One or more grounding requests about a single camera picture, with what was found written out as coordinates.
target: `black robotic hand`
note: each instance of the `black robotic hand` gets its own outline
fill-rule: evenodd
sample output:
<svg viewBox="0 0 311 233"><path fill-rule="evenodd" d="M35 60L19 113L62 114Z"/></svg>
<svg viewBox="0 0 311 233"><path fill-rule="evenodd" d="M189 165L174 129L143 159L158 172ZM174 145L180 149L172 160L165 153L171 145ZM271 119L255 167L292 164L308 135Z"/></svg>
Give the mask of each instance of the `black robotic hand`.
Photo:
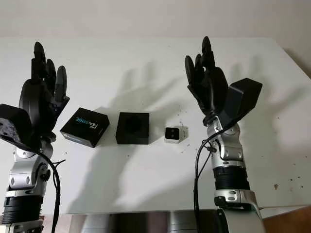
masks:
<svg viewBox="0 0 311 233"><path fill-rule="evenodd" d="M22 88L19 108L0 104L0 137L23 150L40 148L40 138L55 140L52 130L69 101L64 66L56 73L53 61L35 43L31 79Z"/></svg>
<svg viewBox="0 0 311 233"><path fill-rule="evenodd" d="M195 64L186 56L185 67L188 89L205 114L205 126L218 118L223 129L230 128L255 107L262 84L245 78L228 87L223 71L215 66L207 36L203 39L202 55L196 56Z"/></svg>
<svg viewBox="0 0 311 233"><path fill-rule="evenodd" d="M215 66L214 53L209 38L202 42L202 55L195 58L195 65L189 56L185 60L188 89L198 101L207 118L213 118L224 107L228 90L223 71Z"/></svg>

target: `metal arm segment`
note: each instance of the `metal arm segment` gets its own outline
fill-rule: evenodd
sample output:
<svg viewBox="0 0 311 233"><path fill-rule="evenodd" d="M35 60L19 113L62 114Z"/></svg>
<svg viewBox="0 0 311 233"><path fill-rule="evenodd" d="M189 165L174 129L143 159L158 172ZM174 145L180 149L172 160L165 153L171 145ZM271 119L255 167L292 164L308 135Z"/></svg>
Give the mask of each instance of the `metal arm segment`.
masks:
<svg viewBox="0 0 311 233"><path fill-rule="evenodd" d="M211 136L221 129L221 124L216 119L208 126L207 135ZM211 141L216 149L211 158L216 180L214 201L220 208L217 212L218 219L223 232L264 233L256 196L247 181L239 136L240 128L236 124Z"/></svg>
<svg viewBox="0 0 311 233"><path fill-rule="evenodd" d="M53 148L49 141L41 141L40 151L51 158ZM9 176L9 187L4 202L2 223L7 233L42 231L39 218L46 184L51 172L37 154L15 148L14 165Z"/></svg>

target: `black box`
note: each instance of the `black box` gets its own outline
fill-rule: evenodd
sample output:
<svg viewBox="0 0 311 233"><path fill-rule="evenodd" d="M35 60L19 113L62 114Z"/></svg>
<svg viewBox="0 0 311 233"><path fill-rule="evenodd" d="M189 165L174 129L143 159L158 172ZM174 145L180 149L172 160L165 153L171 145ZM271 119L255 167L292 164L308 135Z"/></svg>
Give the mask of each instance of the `black box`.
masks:
<svg viewBox="0 0 311 233"><path fill-rule="evenodd" d="M70 141L94 148L108 125L107 115L79 108L60 132Z"/></svg>
<svg viewBox="0 0 311 233"><path fill-rule="evenodd" d="M118 144L149 144L149 113L120 113Z"/></svg>

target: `silver metal bracket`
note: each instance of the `silver metal bracket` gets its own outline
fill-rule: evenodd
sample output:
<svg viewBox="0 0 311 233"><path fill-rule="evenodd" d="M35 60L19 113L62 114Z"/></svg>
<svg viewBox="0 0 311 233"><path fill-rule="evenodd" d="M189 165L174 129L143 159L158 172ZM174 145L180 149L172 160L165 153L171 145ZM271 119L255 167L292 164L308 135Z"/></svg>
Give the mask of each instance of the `silver metal bracket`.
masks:
<svg viewBox="0 0 311 233"><path fill-rule="evenodd" d="M38 219L29 222L17 222L12 224L7 224L5 227L5 233L40 233L42 232L43 220Z"/></svg>
<svg viewBox="0 0 311 233"><path fill-rule="evenodd" d="M219 132L222 129L218 120L215 120L207 128L207 136ZM245 167L242 145L239 141L240 128L238 124L211 140L211 145L216 149L212 153L213 168L219 166Z"/></svg>
<svg viewBox="0 0 311 233"><path fill-rule="evenodd" d="M51 158L53 148L49 142L41 141L40 151ZM39 155L15 148L13 151L14 164L9 175L9 189L7 197L28 195L43 196L46 189L46 181L41 177L48 173L46 161Z"/></svg>
<svg viewBox="0 0 311 233"><path fill-rule="evenodd" d="M259 218L261 214L257 205L255 193L245 189L219 189L214 192L215 198L225 198L227 203L250 204Z"/></svg>

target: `black cube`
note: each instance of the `black cube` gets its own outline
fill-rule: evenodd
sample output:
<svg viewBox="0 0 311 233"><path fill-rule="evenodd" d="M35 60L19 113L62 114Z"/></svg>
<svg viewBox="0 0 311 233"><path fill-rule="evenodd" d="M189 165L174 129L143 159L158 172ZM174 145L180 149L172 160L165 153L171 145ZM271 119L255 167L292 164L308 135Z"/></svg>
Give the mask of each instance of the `black cube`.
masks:
<svg viewBox="0 0 311 233"><path fill-rule="evenodd" d="M118 144L149 144L149 113L120 113Z"/></svg>

